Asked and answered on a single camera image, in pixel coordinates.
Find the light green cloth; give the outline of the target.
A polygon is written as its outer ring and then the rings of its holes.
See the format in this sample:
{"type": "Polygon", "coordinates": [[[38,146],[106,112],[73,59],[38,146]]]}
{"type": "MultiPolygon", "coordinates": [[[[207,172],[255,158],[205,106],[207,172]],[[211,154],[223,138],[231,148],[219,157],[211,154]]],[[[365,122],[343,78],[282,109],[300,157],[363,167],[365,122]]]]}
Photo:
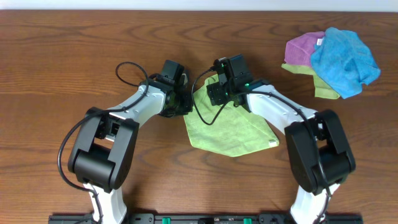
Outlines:
{"type": "Polygon", "coordinates": [[[217,81],[216,75],[205,80],[205,84],[194,92],[198,110],[184,116],[191,145],[229,157],[277,147],[279,140],[265,119],[248,113],[241,106],[234,107],[232,102],[224,107],[211,126],[200,119],[210,122],[221,108],[211,105],[206,92],[206,86],[217,81]]]}

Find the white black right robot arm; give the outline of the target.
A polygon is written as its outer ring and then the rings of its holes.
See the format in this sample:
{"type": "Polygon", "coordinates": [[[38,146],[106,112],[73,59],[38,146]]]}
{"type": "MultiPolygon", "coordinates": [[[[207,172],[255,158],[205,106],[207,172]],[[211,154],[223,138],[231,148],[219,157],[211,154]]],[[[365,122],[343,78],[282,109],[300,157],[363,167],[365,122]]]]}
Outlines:
{"type": "Polygon", "coordinates": [[[240,86],[216,82],[206,89],[212,105],[224,106],[232,101],[284,134],[290,168],[298,183],[289,211],[291,223],[353,222],[353,218],[327,213],[333,194],[356,169],[353,152],[334,111],[303,107],[262,80],[240,86]]]}

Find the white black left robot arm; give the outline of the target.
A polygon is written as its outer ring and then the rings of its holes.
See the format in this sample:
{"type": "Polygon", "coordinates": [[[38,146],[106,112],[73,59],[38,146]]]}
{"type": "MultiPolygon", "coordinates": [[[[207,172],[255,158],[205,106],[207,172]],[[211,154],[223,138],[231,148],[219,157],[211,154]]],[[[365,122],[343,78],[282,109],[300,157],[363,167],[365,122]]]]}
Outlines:
{"type": "Polygon", "coordinates": [[[163,69],[137,86],[122,103],[90,108],[73,128],[77,137],[68,170],[90,194],[91,223],[122,223],[127,214],[121,186],[131,168],[139,128],[155,115],[173,117],[192,111],[184,68],[163,69]]]}

